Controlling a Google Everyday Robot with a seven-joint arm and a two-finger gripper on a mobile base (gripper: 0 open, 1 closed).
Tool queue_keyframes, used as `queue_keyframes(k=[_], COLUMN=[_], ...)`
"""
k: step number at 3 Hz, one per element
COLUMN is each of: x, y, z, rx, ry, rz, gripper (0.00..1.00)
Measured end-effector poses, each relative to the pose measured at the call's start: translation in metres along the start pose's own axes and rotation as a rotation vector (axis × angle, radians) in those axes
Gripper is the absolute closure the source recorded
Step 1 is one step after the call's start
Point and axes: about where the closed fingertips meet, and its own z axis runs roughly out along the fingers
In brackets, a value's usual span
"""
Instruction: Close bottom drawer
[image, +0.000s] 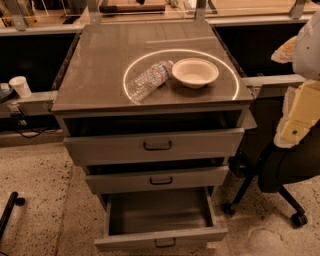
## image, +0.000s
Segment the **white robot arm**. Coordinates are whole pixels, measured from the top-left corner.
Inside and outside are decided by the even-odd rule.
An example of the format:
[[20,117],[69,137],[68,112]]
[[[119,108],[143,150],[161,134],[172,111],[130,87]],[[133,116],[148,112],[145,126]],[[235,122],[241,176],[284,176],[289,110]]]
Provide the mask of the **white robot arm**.
[[320,11],[298,34],[281,45],[271,56],[275,62],[291,62],[293,72],[304,78],[296,89],[289,87],[274,136],[280,148],[298,145],[320,120]]

